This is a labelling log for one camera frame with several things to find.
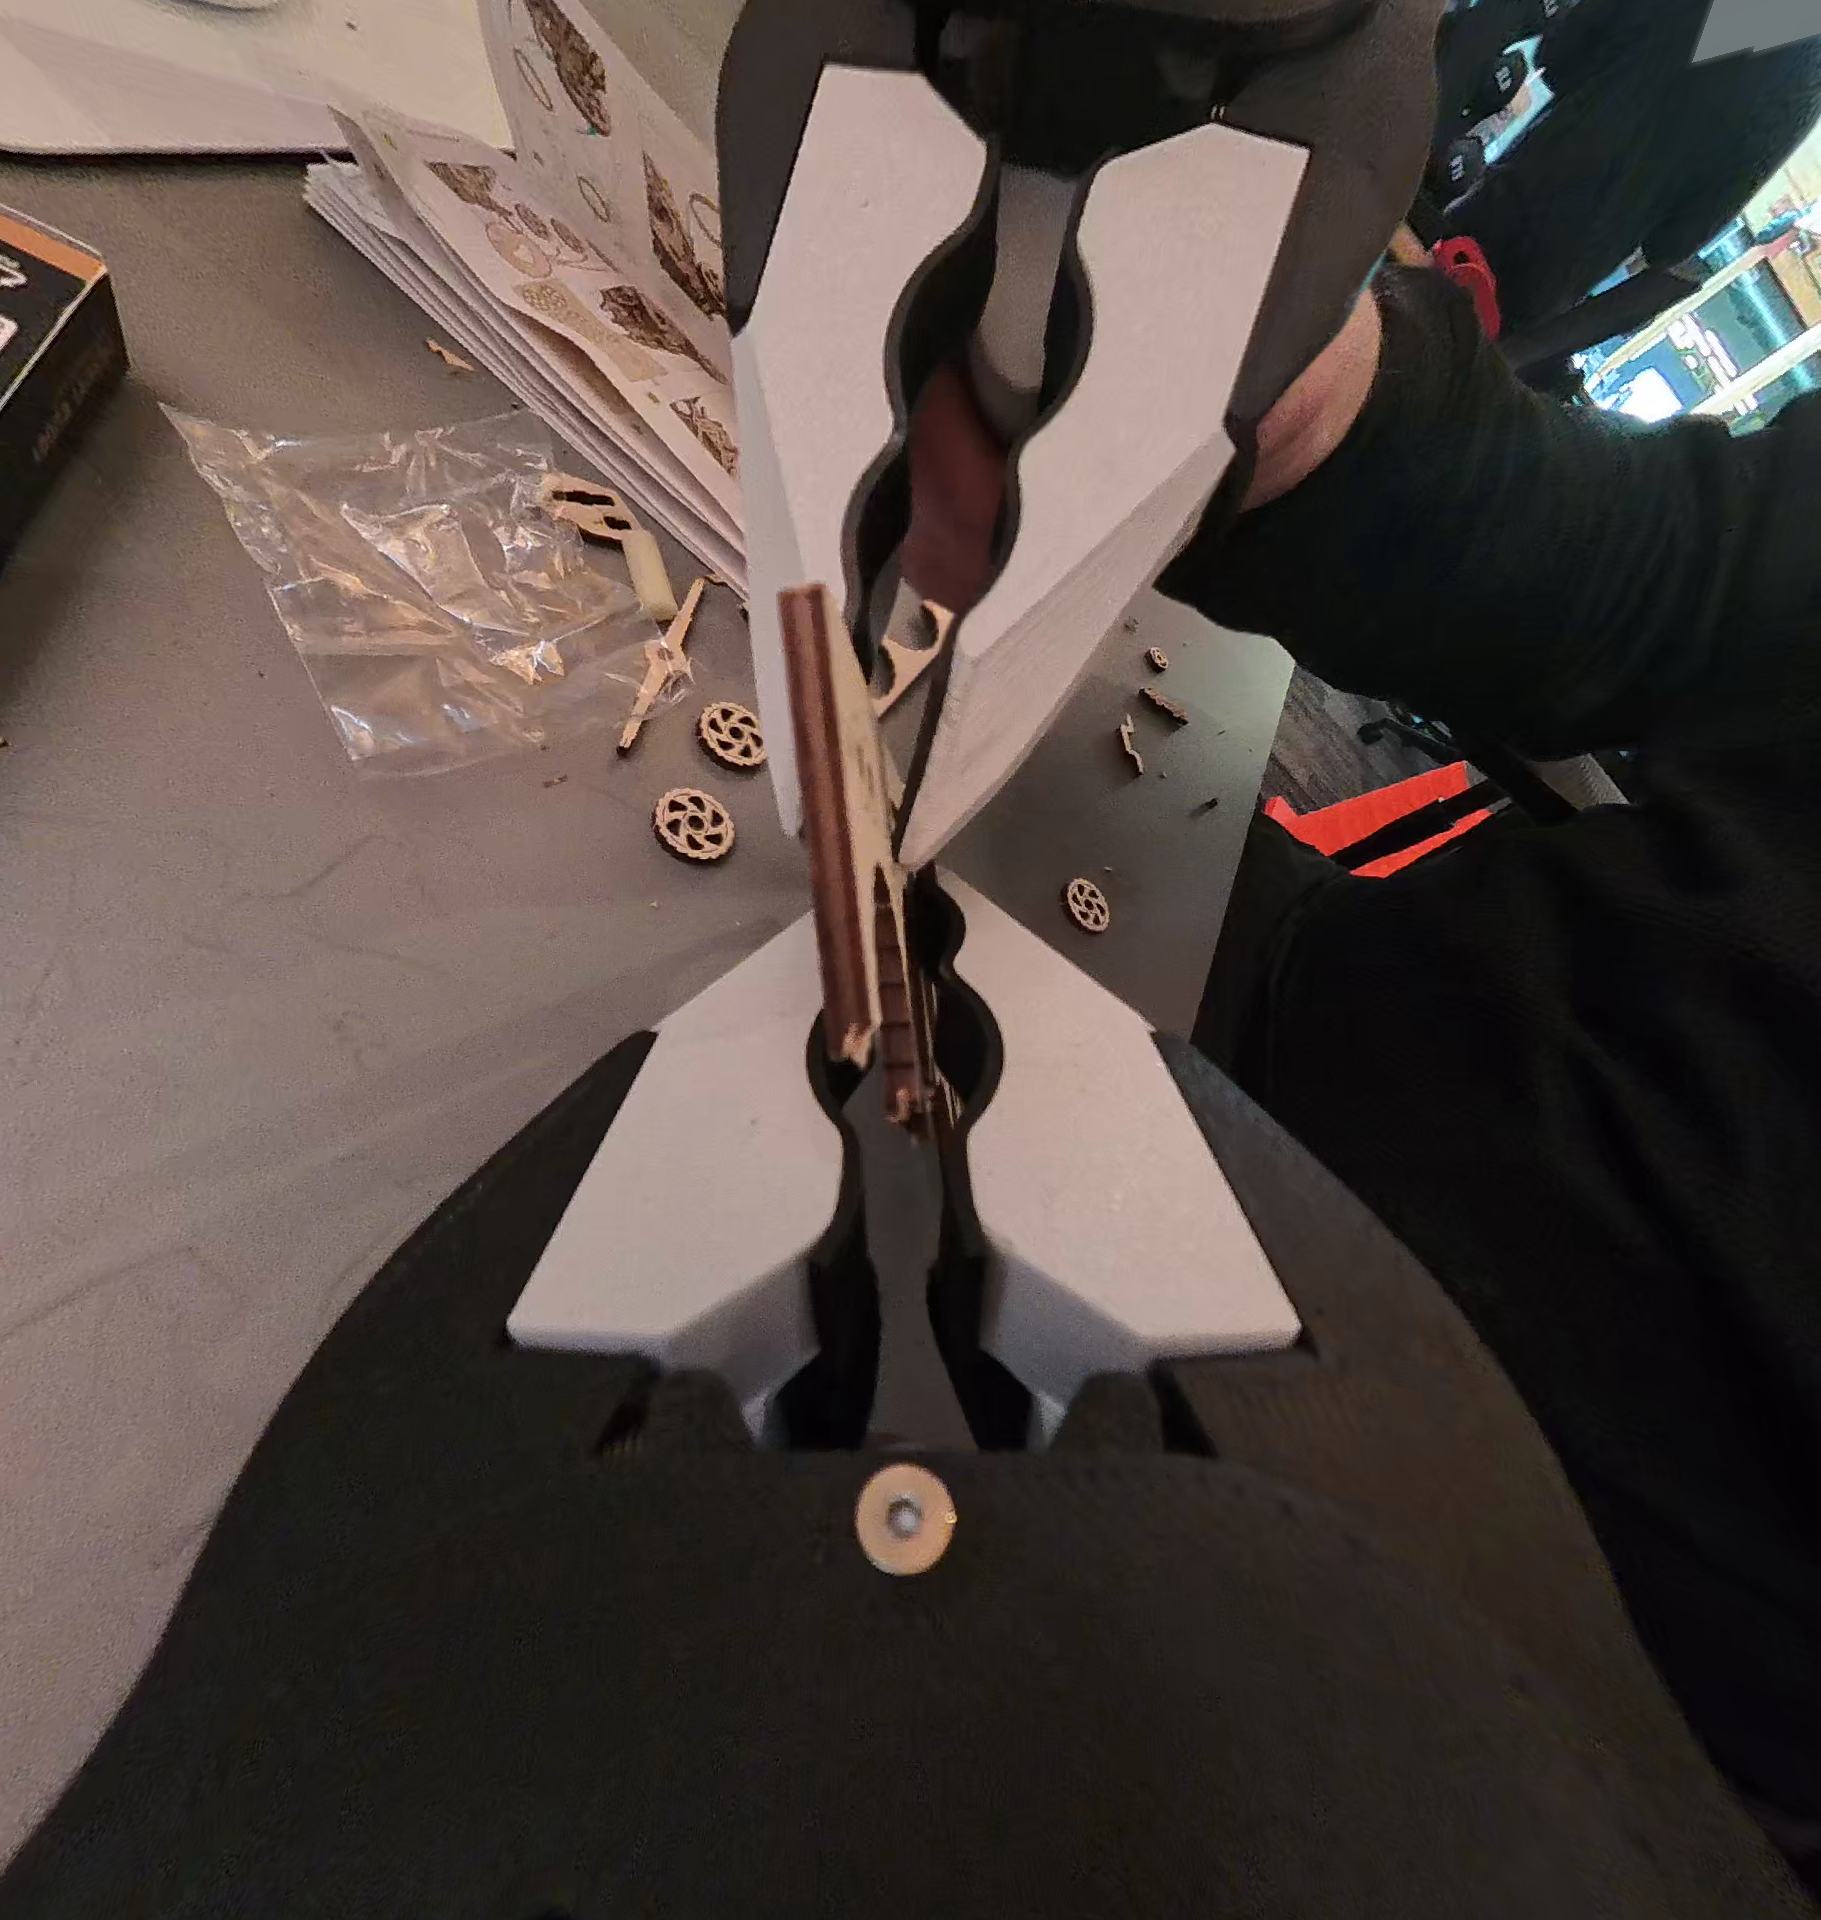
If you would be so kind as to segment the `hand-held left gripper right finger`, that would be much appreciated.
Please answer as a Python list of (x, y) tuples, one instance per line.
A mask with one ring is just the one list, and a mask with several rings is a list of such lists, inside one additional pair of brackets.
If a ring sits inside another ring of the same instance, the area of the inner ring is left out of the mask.
[(1158, 1031), (955, 876), (920, 874), (941, 1166), (926, 1301), (977, 1449), (1039, 1449), (1097, 1379), (1297, 1346)]

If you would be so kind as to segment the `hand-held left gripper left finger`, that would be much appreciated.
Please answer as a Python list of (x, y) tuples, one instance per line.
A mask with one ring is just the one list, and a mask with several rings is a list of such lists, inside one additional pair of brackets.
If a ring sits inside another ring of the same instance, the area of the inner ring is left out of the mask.
[(712, 1373), (753, 1432), (849, 1449), (871, 1427), (871, 1252), (828, 1060), (812, 915), (641, 1037), (507, 1338)]

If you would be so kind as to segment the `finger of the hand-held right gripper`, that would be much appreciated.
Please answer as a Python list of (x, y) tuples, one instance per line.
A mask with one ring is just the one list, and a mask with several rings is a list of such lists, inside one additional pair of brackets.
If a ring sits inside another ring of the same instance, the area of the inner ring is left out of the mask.
[(987, 144), (913, 69), (728, 86), (728, 290), (753, 674), (779, 830), (801, 834), (778, 595), (850, 607), (852, 510), (898, 431), (899, 298), (976, 215)]
[(1084, 355), (1013, 448), (1010, 547), (964, 613), (898, 857), (1010, 783), (1223, 481), (1226, 426), (1309, 150), (1205, 125), (1106, 161), (1069, 233)]

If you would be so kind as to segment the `wooden parts sheet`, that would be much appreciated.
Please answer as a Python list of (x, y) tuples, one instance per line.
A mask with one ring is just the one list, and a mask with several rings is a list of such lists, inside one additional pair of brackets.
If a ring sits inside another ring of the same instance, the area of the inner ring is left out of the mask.
[(916, 956), (895, 846), (893, 763), (826, 585), (778, 595), (782, 662), (823, 979), (828, 1056), (880, 1074), (886, 1117), (921, 1140), (950, 1123), (934, 992)]

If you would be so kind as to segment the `person's right forearm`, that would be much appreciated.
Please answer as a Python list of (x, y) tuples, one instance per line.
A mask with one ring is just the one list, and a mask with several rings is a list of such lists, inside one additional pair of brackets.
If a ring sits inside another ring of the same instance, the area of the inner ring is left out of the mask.
[(1347, 431), (1200, 532), (1174, 595), (1324, 681), (1535, 759), (1821, 821), (1821, 393), (1735, 436), (1522, 384), (1464, 292), (1385, 270)]

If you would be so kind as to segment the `black model kit box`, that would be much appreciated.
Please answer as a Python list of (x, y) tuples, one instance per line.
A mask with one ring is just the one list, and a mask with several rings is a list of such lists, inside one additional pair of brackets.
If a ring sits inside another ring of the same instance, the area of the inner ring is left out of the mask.
[(127, 370), (103, 254), (0, 201), (0, 574)]

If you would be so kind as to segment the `person's right hand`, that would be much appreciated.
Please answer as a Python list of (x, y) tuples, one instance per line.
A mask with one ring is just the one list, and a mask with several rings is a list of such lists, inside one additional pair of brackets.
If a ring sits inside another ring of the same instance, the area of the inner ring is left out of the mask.
[[(1330, 345), (1249, 436), (1245, 505), (1290, 494), (1347, 437), (1378, 376), (1381, 322), (1365, 290)], [(1010, 451), (981, 411), (969, 370), (944, 364), (926, 386), (909, 434), (913, 518), (899, 548), (910, 589), (964, 613), (994, 574)]]

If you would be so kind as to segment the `black dumbbell rack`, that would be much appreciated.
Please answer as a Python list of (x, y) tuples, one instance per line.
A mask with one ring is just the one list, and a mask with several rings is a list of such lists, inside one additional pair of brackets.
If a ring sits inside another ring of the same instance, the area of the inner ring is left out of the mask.
[(1568, 14), (1565, 3), (1450, 3), (1435, 39), (1435, 120), (1421, 201), (1444, 213), (1490, 168), (1492, 128), (1514, 110), (1535, 50)]

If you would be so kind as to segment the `instruction booklet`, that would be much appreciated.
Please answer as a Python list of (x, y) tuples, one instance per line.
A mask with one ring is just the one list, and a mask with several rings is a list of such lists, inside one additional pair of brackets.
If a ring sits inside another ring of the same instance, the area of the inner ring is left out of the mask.
[(592, 471), (723, 583), (747, 589), (713, 82), (681, 21), (612, 37), (623, 5), (465, 5), (504, 128), (335, 110), (345, 161), (305, 200)]

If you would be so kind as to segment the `slotted oval wooden plate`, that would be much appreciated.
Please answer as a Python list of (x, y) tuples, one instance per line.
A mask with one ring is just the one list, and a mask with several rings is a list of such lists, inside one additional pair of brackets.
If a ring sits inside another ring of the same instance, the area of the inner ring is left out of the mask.
[(622, 495), (575, 473), (548, 471), (540, 481), (540, 505), (551, 520), (575, 527), (588, 541), (623, 547), (638, 534)]

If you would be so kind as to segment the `long wooden lever piece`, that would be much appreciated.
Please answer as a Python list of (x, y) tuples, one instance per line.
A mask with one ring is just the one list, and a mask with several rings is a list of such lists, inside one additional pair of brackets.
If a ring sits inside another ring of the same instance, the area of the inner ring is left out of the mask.
[(657, 633), (653, 641), (645, 645), (642, 652), (642, 678), (634, 692), (634, 703), (623, 720), (623, 726), (618, 736), (618, 755), (631, 757), (636, 748), (641, 733), (645, 731), (653, 712), (666, 699), (681, 699), (678, 688), (683, 688), (692, 681), (692, 664), (687, 659), (687, 639), (694, 624), (694, 615), (703, 602), (708, 588), (708, 577), (696, 577), (687, 592), (683, 593), (678, 610), (670, 621)]

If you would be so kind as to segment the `clear plastic bag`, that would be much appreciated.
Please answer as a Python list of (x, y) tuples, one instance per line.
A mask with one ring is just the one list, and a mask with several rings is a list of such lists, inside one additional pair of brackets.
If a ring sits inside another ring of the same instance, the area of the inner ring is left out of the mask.
[(618, 736), (666, 661), (622, 559), (545, 508), (530, 411), (311, 437), (164, 414), (365, 773)]

